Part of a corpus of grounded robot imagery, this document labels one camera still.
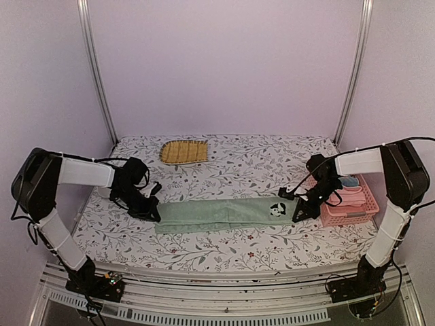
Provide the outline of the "light green towel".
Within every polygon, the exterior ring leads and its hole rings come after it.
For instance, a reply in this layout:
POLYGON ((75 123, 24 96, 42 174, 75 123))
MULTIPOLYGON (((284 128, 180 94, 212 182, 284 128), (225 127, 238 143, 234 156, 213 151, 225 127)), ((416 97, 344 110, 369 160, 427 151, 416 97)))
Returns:
POLYGON ((296 204, 280 197, 165 203, 159 206, 161 221, 154 229, 157 234, 189 234, 287 225, 296 204))

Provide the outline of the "pink towel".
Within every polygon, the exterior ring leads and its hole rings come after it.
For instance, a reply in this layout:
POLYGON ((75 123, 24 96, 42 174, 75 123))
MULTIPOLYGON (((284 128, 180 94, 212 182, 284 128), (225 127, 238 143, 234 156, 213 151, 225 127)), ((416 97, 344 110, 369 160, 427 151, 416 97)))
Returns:
POLYGON ((366 203, 366 197, 361 187, 351 187, 334 191, 328 199, 332 206, 359 207, 366 203))

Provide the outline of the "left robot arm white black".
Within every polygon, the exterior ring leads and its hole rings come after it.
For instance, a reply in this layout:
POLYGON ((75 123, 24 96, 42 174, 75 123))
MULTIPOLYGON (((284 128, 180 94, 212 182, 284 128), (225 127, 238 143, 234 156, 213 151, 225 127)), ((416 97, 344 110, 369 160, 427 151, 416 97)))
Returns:
POLYGON ((150 182, 150 171, 139 158, 92 159, 36 147, 31 150, 11 193, 15 207, 11 218, 25 219, 35 228, 32 236, 42 239, 69 277, 87 295, 101 289, 95 264, 74 241, 58 211, 58 189, 77 185, 107 189, 109 200, 132 218, 158 223, 161 185, 150 182))

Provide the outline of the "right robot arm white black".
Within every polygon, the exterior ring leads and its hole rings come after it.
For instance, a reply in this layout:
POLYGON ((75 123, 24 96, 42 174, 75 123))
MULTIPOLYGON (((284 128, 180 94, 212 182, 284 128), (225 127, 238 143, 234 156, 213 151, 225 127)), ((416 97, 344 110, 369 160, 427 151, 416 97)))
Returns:
POLYGON ((316 154, 306 163, 308 176, 316 180, 315 186, 303 192, 299 192, 297 187, 279 189, 279 197, 297 201, 297 211, 301 213, 301 217, 293 218, 297 222, 319 217, 320 206, 339 189, 342 177, 383 176, 386 198, 384 216, 351 282, 351 290, 358 296, 367 295, 382 279, 418 210, 434 204, 433 201, 423 201, 430 188, 430 176, 413 146, 413 141, 417 140, 417 137, 408 137, 329 157, 316 154))

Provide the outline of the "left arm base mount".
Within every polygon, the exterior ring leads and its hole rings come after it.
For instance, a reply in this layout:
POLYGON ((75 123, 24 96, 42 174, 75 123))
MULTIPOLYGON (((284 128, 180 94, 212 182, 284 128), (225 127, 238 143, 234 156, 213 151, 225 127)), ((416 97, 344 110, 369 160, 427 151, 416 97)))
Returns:
POLYGON ((123 275, 109 271, 99 276, 94 272, 80 274, 76 271, 67 271, 69 280, 66 290, 79 293, 85 297, 96 298, 109 302, 120 303, 124 294, 125 282, 123 275))

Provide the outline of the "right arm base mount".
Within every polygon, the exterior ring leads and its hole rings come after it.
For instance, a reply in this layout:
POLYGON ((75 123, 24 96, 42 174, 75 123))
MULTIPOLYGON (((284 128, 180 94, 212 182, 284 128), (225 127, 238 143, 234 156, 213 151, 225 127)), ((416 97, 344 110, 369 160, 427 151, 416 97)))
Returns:
POLYGON ((358 298, 375 295, 387 289, 383 280, 375 281, 373 284, 359 283, 357 277, 338 277, 327 280, 326 292, 333 303, 355 300, 358 298))

